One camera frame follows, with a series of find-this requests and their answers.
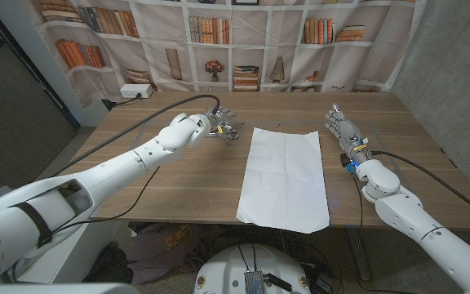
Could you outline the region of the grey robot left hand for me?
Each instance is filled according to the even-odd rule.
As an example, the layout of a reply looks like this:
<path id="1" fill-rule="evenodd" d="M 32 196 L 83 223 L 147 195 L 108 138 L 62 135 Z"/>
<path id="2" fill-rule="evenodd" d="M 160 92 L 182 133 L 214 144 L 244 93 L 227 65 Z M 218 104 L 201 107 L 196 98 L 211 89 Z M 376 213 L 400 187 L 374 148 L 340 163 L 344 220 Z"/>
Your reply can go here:
<path id="1" fill-rule="evenodd" d="M 217 110 L 207 109 L 206 117 L 211 124 L 209 136 L 218 138 L 227 144 L 237 140 L 239 135 L 232 124 L 235 116 L 236 114 L 231 109 L 222 106 Z"/>

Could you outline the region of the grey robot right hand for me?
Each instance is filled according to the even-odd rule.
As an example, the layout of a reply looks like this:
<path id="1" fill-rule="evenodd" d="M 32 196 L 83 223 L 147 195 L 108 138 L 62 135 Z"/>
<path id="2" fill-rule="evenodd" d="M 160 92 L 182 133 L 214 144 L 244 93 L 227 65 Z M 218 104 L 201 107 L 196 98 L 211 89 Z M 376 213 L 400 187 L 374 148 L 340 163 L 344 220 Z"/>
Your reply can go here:
<path id="1" fill-rule="evenodd" d="M 369 160 L 367 139 L 337 104 L 333 104 L 326 114 L 326 128 L 336 137 L 340 148 L 354 163 L 360 165 Z"/>

